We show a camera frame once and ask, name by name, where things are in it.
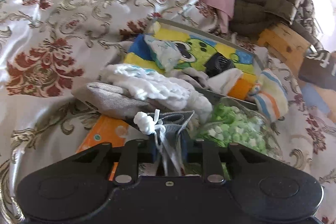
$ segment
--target striped towel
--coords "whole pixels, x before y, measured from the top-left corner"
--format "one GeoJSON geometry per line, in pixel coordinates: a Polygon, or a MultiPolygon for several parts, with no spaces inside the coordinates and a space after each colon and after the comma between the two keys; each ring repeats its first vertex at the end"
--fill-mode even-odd
{"type": "Polygon", "coordinates": [[[286,91],[270,69],[262,71],[256,85],[249,91],[249,98],[254,99],[259,112],[271,122],[275,122],[288,112],[286,91]]]}

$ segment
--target black bag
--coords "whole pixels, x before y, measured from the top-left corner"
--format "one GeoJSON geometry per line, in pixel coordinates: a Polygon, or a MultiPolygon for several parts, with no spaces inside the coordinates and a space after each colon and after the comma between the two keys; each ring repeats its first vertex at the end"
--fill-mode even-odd
{"type": "Polygon", "coordinates": [[[322,50],[307,55],[299,71],[299,79],[323,89],[336,91],[336,58],[322,50]]]}

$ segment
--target drawstring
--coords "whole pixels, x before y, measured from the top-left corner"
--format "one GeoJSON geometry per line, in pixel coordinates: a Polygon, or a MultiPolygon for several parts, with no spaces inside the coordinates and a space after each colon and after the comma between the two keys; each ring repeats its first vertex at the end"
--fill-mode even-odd
{"type": "Polygon", "coordinates": [[[158,135],[156,130],[159,130],[160,134],[166,133],[166,128],[162,125],[162,120],[159,121],[160,110],[156,109],[154,113],[154,120],[151,116],[148,116],[144,112],[138,112],[134,116],[134,123],[139,127],[139,130],[145,135],[154,134],[155,145],[157,149],[162,152],[163,145],[159,144],[158,135]]]}

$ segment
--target bed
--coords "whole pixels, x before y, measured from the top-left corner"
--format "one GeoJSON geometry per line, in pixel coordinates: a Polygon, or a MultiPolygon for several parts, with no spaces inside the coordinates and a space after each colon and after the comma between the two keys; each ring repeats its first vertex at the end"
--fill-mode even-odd
{"type": "MultiPolygon", "coordinates": [[[[73,78],[98,77],[122,62],[130,41],[153,17],[221,34],[216,10],[202,0],[0,0],[0,210],[23,220],[15,187],[27,174],[72,155],[100,114],[71,95],[73,78]]],[[[258,54],[256,45],[240,42],[258,54]]],[[[272,124],[283,161],[323,185],[316,216],[336,218],[336,126],[308,109],[288,67],[266,65],[288,93],[289,112],[272,124]]]]}

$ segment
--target orange box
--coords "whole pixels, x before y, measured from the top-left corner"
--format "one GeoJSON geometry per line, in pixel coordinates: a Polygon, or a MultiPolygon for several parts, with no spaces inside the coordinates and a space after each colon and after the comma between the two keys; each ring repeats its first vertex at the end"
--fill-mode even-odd
{"type": "MultiPolygon", "coordinates": [[[[113,147],[124,146],[126,142],[125,137],[121,134],[127,133],[129,125],[123,120],[118,120],[105,115],[100,116],[96,124],[90,130],[88,135],[83,140],[82,144],[77,149],[76,153],[82,152],[92,146],[95,146],[102,142],[110,142],[113,147]]],[[[118,163],[113,166],[110,180],[113,180],[113,176],[117,169],[118,163]]]]}

